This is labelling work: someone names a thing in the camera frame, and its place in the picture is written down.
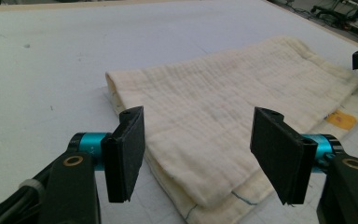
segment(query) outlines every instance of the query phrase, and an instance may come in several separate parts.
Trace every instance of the blue stitching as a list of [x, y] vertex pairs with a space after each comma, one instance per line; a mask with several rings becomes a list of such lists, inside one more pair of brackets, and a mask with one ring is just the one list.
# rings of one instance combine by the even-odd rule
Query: blue stitching
[[190, 216], [190, 213], [191, 213], [197, 206], [198, 206], [198, 204], [194, 205], [194, 207], [192, 207], [192, 208], [190, 209], [190, 211], [188, 211], [187, 217], [185, 218], [185, 220], [188, 219], [188, 217]]
[[249, 200], [242, 198], [240, 195], [238, 195], [237, 193], [235, 193], [234, 191], [231, 191], [232, 194], [234, 194], [235, 197], [237, 197], [238, 199], [242, 200], [243, 202], [249, 204], [249, 205], [257, 205], [257, 203], [251, 203]]

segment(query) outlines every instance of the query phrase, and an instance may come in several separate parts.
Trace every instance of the cream towel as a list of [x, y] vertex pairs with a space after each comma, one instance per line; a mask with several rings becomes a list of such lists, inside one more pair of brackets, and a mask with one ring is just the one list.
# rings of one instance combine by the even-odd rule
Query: cream towel
[[291, 37], [106, 78], [118, 113], [144, 106], [146, 159], [189, 223], [235, 222], [272, 191], [249, 149], [255, 106], [307, 133], [358, 88]]

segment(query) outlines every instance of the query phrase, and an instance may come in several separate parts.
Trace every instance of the white table surface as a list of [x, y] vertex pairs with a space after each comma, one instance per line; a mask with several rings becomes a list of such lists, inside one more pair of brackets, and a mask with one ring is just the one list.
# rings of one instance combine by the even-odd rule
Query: white table surface
[[[0, 202], [66, 150], [75, 133], [112, 132], [104, 73], [193, 59], [275, 35], [301, 38], [351, 69], [358, 45], [262, 0], [66, 5], [0, 11]], [[358, 157], [358, 126], [342, 141]], [[103, 223], [184, 223], [144, 162], [130, 203], [110, 204], [96, 174]], [[241, 223], [317, 223], [324, 175], [306, 203], [275, 193]]]

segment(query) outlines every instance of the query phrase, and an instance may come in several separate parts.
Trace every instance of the muslin cloth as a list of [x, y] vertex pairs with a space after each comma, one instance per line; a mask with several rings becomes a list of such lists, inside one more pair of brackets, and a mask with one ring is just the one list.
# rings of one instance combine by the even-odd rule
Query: muslin cloth
[[358, 102], [357, 76], [288, 36], [106, 80], [117, 113], [144, 106], [146, 160], [188, 223], [236, 222], [273, 191], [249, 149], [255, 106], [341, 137], [324, 118]]

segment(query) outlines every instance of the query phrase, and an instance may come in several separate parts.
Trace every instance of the yellow sticky note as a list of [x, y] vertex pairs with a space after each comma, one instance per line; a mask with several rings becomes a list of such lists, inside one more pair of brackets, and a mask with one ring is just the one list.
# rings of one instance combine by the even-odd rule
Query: yellow sticky note
[[354, 116], [345, 114], [340, 110], [336, 110], [336, 112], [330, 114], [326, 118], [326, 121], [345, 130], [350, 130], [357, 122]]

